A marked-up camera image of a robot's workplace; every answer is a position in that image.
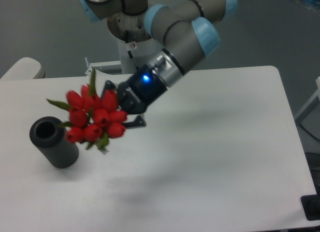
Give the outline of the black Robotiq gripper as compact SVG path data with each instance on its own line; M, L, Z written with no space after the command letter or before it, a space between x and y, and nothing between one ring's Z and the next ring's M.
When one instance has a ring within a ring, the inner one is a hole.
M166 91L167 87L160 77L150 66L144 65L119 85L106 80L100 98L117 99L123 111L129 115L139 114L133 121L124 122L125 128L143 128L146 126L146 121L140 114Z

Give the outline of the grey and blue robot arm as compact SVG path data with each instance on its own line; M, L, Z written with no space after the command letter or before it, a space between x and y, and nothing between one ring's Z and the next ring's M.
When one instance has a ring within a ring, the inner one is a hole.
M146 126L143 118L148 106L164 94L200 61L220 45L215 22L233 15L238 0L187 0L170 8L162 4L148 6L148 0L79 0L92 21L117 13L143 16L146 32L162 49L128 80L117 85L119 107L135 120L127 129Z

